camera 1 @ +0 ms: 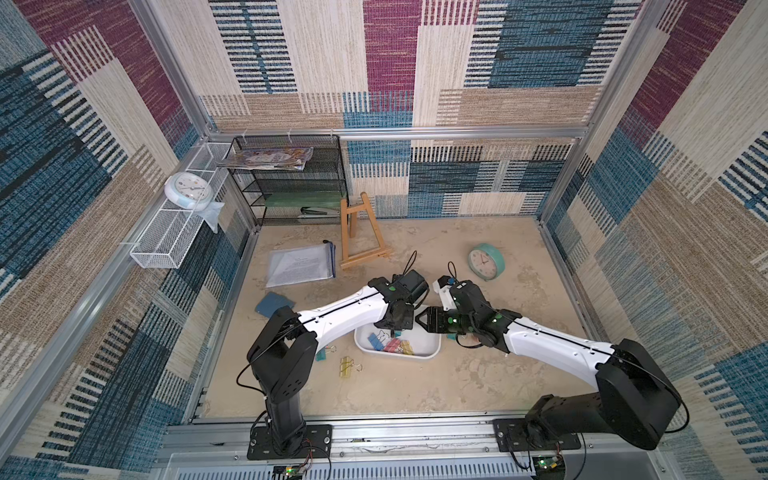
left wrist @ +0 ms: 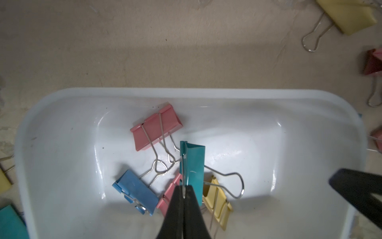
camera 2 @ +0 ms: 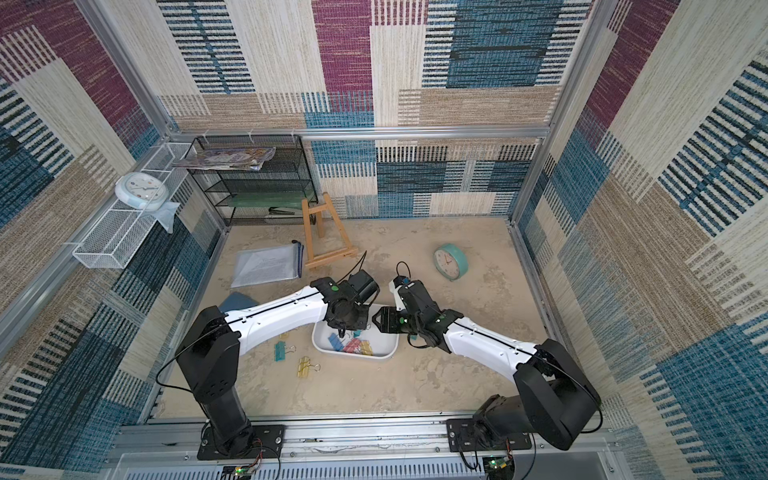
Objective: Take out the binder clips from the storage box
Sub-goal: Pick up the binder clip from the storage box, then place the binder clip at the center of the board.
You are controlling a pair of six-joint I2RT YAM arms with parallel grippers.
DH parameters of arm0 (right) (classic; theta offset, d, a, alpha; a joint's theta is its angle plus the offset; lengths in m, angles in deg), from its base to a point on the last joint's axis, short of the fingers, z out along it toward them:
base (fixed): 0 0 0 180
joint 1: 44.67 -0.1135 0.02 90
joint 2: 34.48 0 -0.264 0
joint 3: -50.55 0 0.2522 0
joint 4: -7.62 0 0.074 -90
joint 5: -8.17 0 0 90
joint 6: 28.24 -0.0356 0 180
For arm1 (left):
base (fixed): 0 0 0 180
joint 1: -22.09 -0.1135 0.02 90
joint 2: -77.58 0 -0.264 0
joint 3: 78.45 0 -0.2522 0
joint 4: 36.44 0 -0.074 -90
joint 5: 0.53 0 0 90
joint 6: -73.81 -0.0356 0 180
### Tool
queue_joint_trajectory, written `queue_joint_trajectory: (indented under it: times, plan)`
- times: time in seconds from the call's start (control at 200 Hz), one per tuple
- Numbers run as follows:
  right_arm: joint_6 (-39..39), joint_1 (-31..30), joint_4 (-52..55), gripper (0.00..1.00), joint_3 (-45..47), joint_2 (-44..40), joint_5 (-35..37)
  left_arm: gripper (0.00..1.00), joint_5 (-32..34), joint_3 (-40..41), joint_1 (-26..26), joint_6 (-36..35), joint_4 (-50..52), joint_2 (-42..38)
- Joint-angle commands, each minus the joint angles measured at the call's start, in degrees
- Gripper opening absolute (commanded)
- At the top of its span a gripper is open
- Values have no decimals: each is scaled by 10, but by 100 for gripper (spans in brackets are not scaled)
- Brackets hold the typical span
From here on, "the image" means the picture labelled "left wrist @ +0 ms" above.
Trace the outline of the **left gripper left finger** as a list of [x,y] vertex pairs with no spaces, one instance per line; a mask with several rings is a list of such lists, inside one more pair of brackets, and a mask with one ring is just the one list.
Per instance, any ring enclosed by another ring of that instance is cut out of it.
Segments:
[[176,186],[157,239],[182,239],[184,197],[182,186]]

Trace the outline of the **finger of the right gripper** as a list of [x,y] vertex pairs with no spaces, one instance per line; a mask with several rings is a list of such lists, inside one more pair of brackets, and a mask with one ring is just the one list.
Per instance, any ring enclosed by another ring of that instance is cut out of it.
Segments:
[[382,176],[341,168],[329,185],[361,214],[382,227]]

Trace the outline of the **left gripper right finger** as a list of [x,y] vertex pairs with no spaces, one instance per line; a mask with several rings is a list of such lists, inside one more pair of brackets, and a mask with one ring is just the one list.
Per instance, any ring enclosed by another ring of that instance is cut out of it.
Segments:
[[184,199],[184,239],[210,239],[211,236],[205,225],[199,203],[191,185],[183,186]]

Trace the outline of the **teal binder clip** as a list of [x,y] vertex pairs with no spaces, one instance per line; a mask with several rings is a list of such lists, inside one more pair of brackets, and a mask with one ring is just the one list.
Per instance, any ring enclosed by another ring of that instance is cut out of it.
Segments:
[[235,196],[224,186],[221,186],[221,188],[235,199],[240,199],[244,195],[245,185],[241,174],[237,172],[222,173],[205,165],[205,146],[192,144],[187,141],[181,141],[179,151],[181,157],[180,173],[182,174],[182,183],[186,186],[192,186],[199,206],[203,204],[202,197],[205,182],[205,169],[224,177],[238,176],[241,181],[241,190],[239,195]]
[[1,209],[1,239],[29,239],[26,225],[12,205]]

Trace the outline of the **white plastic storage box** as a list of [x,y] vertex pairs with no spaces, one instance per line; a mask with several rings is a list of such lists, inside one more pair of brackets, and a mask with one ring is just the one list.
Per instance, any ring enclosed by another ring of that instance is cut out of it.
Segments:
[[142,215],[113,187],[127,169],[150,169],[130,129],[171,104],[176,141],[206,147],[206,164],[241,199],[218,239],[346,239],[352,208],[329,185],[341,168],[362,170],[367,139],[358,113],[315,90],[71,88],[30,109],[15,163],[32,239],[153,239],[159,211]]

